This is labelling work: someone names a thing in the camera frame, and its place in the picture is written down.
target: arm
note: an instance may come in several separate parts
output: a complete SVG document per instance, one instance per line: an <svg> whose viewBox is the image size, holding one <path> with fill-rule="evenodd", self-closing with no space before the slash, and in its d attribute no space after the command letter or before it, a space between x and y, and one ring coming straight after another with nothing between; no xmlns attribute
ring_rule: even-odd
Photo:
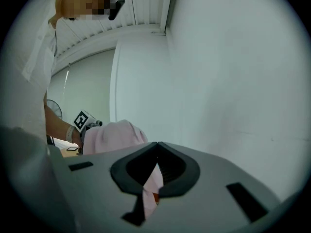
<svg viewBox="0 0 311 233"><path fill-rule="evenodd" d="M44 111L45 111L45 127L47 131L47 135L66 141L67 129L71 125L61 120L47 106L47 93L45 93L45 96L44 96ZM82 147L80 134L76 129L74 129L72 133L72 141L73 143L77 144L80 148Z"/></svg>

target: white wall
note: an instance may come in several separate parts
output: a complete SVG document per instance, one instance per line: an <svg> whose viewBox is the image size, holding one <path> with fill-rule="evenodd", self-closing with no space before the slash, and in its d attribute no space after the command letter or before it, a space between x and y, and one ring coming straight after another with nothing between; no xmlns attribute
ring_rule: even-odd
<svg viewBox="0 0 311 233"><path fill-rule="evenodd" d="M175 112L166 37L136 34L119 40L111 75L111 121L127 119L149 141L175 143Z"/></svg>
<svg viewBox="0 0 311 233"><path fill-rule="evenodd" d="M229 159L281 200L310 167L309 37L282 0L177 0L167 30L181 145Z"/></svg>
<svg viewBox="0 0 311 233"><path fill-rule="evenodd" d="M59 104L63 120L72 124L81 110L86 110L103 123L110 122L109 90L115 50L92 55L55 74L47 99Z"/></svg>

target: fan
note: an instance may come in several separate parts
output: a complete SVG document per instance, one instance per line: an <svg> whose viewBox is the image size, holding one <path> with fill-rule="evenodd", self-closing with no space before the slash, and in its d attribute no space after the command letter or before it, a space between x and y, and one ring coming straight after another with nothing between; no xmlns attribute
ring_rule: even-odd
<svg viewBox="0 0 311 233"><path fill-rule="evenodd" d="M50 99L47 99L47 106L57 115L60 119L63 119L63 113L59 105Z"/></svg>

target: pink towel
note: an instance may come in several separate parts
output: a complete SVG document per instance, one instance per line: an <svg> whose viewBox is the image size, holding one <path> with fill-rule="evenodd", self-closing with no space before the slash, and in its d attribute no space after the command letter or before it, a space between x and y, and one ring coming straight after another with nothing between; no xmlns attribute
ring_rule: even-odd
<svg viewBox="0 0 311 233"><path fill-rule="evenodd" d="M121 150L147 142L148 140L144 132L129 121L111 122L106 126L93 127L86 132L83 154ZM143 203L146 219L156 208L153 193L158 194L162 186L163 177L159 166L156 165L143 187Z"/></svg>

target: white shirt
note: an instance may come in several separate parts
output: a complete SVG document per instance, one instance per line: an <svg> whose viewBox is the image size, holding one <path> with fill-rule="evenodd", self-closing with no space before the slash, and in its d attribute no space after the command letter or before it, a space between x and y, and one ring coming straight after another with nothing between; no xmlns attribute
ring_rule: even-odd
<svg viewBox="0 0 311 233"><path fill-rule="evenodd" d="M56 0L29 0L15 19L0 56L0 123L46 142L43 99L55 66L56 34L48 20Z"/></svg>

